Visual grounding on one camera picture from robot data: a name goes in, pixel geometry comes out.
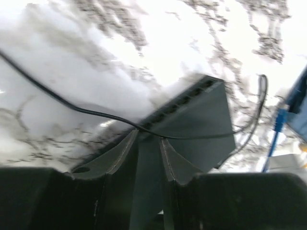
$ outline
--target blue ethernet cable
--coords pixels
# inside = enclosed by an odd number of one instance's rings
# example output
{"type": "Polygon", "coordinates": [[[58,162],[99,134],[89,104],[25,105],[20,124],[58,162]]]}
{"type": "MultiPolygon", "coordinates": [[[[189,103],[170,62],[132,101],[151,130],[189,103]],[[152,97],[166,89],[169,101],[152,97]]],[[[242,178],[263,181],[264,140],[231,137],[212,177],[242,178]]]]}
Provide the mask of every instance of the blue ethernet cable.
{"type": "Polygon", "coordinates": [[[267,170],[268,170],[269,158],[273,155],[273,152],[276,148],[279,133],[281,133],[283,131],[283,126],[286,123],[288,107],[289,106],[285,104],[282,108],[278,109],[278,115],[276,117],[275,126],[274,126],[275,135],[274,135],[274,138],[273,138],[273,141],[272,141],[272,144],[271,144],[271,148],[270,148],[268,157],[267,157],[266,162],[264,164],[264,167],[262,169],[263,173],[267,172],[267,170]]]}

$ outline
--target white marble countertop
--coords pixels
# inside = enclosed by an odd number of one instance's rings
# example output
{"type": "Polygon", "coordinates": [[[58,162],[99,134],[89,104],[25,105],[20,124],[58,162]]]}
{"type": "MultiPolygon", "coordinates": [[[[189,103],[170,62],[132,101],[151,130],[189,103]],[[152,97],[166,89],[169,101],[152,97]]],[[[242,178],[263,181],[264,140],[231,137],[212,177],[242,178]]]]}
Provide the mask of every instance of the white marble countertop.
{"type": "MultiPolygon", "coordinates": [[[[71,102],[138,121],[207,73],[227,82],[234,128],[269,98],[251,143],[224,166],[251,171],[270,119],[306,65],[299,0],[45,0],[0,3],[0,48],[71,102]]],[[[68,110],[0,60],[0,165],[60,171],[128,126],[68,110]]],[[[241,142],[244,137],[236,137],[241,142]]],[[[285,130],[278,151],[292,151],[285,130]]]]}

